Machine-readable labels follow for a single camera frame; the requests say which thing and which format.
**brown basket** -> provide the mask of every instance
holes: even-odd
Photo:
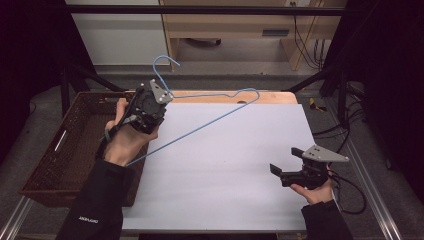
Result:
[[[133,93],[79,93],[52,142],[20,194],[46,207],[70,207],[95,162],[108,121],[115,119],[116,101]],[[147,153],[143,146],[138,157]],[[132,206],[144,161],[130,166],[135,177],[124,206]]]

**white wall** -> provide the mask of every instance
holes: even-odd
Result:
[[[66,2],[103,5],[159,4],[158,0],[66,0]],[[73,14],[72,16],[94,65],[151,65],[157,56],[167,54],[160,15]]]

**wooden cabinet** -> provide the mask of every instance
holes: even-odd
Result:
[[[286,0],[160,0],[160,4],[283,7]],[[346,0],[310,0],[308,6],[343,7],[345,4]],[[181,38],[280,38],[292,70],[297,70],[301,62],[301,52],[294,42],[294,16],[164,14],[162,18],[168,54],[174,59]],[[296,25],[308,43],[310,39],[332,39],[339,20],[340,17],[298,16]]]

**gray floor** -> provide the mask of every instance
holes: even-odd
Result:
[[[254,87],[281,90],[293,86],[316,72],[309,69],[306,64],[302,65],[300,71],[292,72],[278,40],[223,40],[220,46],[183,41],[177,60],[181,63],[181,67],[174,72],[168,68],[160,68],[171,89],[234,90]],[[135,88],[140,79],[145,80],[154,76],[149,67],[140,66],[120,68],[100,66],[99,72],[117,85],[128,88]],[[89,83],[92,88],[102,90],[99,85],[91,81]],[[297,94],[299,103],[304,106],[312,132],[328,129],[336,124],[330,112],[309,108],[311,96],[314,97],[318,106],[329,107],[328,103],[334,101],[333,98],[319,98],[315,91],[319,86],[319,82],[315,83]],[[44,154],[44,150],[60,125],[59,88],[55,87],[41,93],[32,101],[35,103],[32,106],[36,106],[36,109],[28,118],[19,139],[0,167],[0,226],[3,226],[12,214],[20,199],[17,192]],[[353,112],[355,108],[359,108],[359,105],[352,107]],[[341,136],[331,137],[337,133],[335,131],[327,134],[326,136],[330,137],[316,139],[316,142],[335,151],[342,141]],[[369,129],[366,118],[361,117],[352,123],[349,139],[353,142],[367,172],[377,186],[402,239],[424,239],[423,205],[415,197],[401,173],[386,169],[384,153]],[[348,155],[349,152],[344,148],[342,154]],[[334,164],[332,168],[342,176],[358,183],[351,164]],[[347,184],[343,187],[343,206],[347,209],[358,209],[361,204],[360,196]],[[343,216],[355,239],[386,239],[375,217],[375,211],[369,206],[361,215],[344,214]],[[66,209],[47,209],[34,203],[23,222],[20,234],[55,233],[66,213]]]

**white tabletop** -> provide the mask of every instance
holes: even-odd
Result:
[[[149,151],[238,104],[171,103]],[[282,232],[305,230],[303,197],[270,173],[299,171],[291,147],[314,144],[298,104],[251,104],[150,155],[124,230]]]

